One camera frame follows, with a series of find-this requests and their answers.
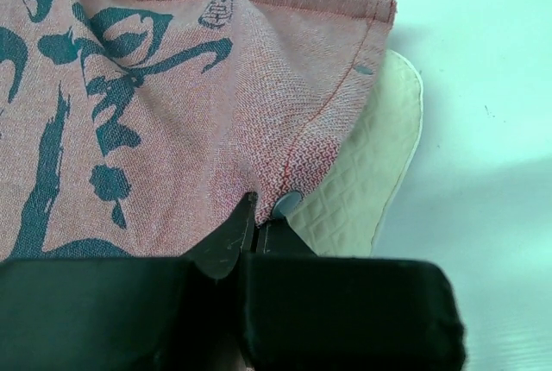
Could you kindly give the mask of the red patterned pillowcase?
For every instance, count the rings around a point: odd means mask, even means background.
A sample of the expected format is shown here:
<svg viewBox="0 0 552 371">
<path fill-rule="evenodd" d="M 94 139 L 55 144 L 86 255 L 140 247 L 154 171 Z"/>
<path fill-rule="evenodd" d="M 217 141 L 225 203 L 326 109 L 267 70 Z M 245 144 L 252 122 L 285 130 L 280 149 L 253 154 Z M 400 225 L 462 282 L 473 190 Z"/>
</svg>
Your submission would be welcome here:
<svg viewBox="0 0 552 371">
<path fill-rule="evenodd" d="M 1 0 L 3 259 L 181 255 L 312 193 L 395 0 Z"/>
</svg>

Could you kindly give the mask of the cream pillow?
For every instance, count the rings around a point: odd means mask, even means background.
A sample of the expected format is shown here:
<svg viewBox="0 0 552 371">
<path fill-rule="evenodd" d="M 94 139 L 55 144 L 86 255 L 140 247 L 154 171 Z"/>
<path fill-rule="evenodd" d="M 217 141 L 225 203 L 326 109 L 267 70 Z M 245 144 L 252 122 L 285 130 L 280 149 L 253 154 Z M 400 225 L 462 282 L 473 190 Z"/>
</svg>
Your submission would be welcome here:
<svg viewBox="0 0 552 371">
<path fill-rule="evenodd" d="M 288 218 L 317 255 L 372 253 L 422 129 L 422 78 L 408 59 L 389 50 L 333 167 Z"/>
</svg>

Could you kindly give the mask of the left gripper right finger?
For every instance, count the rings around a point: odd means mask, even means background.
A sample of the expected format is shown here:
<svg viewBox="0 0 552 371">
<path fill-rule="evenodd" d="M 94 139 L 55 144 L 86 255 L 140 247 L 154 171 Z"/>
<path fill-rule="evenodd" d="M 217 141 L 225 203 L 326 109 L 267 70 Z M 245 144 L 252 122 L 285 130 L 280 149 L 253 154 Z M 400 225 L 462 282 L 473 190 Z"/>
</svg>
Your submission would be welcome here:
<svg viewBox="0 0 552 371">
<path fill-rule="evenodd" d="M 259 228 L 257 252 L 271 255 L 316 256 L 286 219 L 269 220 Z"/>
</svg>

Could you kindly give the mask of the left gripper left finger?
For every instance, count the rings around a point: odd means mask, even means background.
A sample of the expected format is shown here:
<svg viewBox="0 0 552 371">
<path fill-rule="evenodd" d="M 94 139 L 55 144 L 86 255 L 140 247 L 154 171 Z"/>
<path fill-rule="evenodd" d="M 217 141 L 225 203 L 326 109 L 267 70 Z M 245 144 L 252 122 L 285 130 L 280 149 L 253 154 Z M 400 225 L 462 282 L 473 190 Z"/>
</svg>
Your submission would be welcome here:
<svg viewBox="0 0 552 371">
<path fill-rule="evenodd" d="M 222 280 L 234 269 L 243 251 L 249 251 L 258 233 L 255 224 L 257 194 L 242 197 L 229 217 L 185 253 L 207 278 Z"/>
</svg>

